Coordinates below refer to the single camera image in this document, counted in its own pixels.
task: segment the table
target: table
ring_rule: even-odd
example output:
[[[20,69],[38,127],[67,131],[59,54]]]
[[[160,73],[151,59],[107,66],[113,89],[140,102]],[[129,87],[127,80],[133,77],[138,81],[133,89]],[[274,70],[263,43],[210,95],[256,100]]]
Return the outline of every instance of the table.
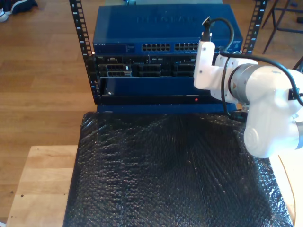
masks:
[[[31,147],[10,211],[7,227],[61,227],[71,183],[77,146]],[[278,156],[271,158],[273,170],[294,220],[295,212],[303,214],[303,187],[300,174],[303,152],[281,155],[294,192]],[[295,226],[303,226],[302,215],[296,215]]]

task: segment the blue network switch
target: blue network switch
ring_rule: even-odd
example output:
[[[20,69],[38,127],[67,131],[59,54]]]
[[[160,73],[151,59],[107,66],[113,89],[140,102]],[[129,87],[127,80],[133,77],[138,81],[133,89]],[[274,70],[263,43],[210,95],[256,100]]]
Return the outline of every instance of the blue network switch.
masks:
[[[196,53],[208,16],[231,22],[235,36],[228,51],[240,51],[243,38],[227,4],[100,6],[94,51],[97,56]],[[216,22],[212,33],[217,50],[228,44],[230,32],[223,22]]]

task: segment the metal rack post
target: metal rack post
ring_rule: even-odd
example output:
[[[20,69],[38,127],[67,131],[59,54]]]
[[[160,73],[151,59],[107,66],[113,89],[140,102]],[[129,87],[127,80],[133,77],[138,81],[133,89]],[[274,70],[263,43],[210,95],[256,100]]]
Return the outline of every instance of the metal rack post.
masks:
[[[89,78],[89,84],[91,92],[94,98],[95,104],[98,104],[101,95],[99,91],[96,67],[93,59],[92,49],[89,42],[89,34],[87,32],[83,8],[81,0],[70,0],[71,12],[76,26],[77,36],[86,67],[87,76]]]
[[[242,50],[243,54],[252,54],[260,30],[261,22],[264,16],[264,12],[266,9],[266,5],[267,5],[267,0],[256,1],[256,5],[252,13],[250,26]]]

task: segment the black cable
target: black cable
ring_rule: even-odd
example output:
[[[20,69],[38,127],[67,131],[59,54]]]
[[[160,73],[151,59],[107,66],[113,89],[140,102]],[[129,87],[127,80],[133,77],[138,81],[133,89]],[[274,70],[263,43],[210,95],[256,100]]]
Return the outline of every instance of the black cable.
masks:
[[[227,116],[230,117],[231,114],[227,110],[227,105],[226,105],[226,101],[225,101],[225,91],[224,91],[225,75],[226,75],[226,70],[227,70],[227,65],[228,65],[229,59],[230,58],[227,58],[226,63],[224,65],[223,73],[222,73],[222,79],[221,79],[221,99],[222,99],[222,104],[223,104],[224,112],[225,112],[225,114]]]
[[[232,42],[233,42],[233,39],[234,39],[234,30],[233,30],[233,27],[232,27],[232,24],[229,22],[229,20],[223,18],[223,17],[217,17],[215,19],[211,19],[210,20],[210,25],[212,25],[212,23],[216,22],[216,21],[223,21],[229,28],[229,31],[230,31],[230,37],[229,37],[229,42],[227,44],[227,46],[223,49],[224,51],[227,51],[228,48],[230,48]]]

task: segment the shoe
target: shoe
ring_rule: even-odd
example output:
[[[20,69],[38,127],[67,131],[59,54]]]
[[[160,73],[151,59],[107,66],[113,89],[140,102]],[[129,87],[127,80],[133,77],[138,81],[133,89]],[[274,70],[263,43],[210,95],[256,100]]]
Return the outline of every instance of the shoe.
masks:
[[[8,19],[8,15],[4,13],[3,9],[0,9],[0,22],[4,22]]]
[[[7,15],[11,15],[30,11],[33,6],[37,6],[35,0],[8,0],[3,8]]]

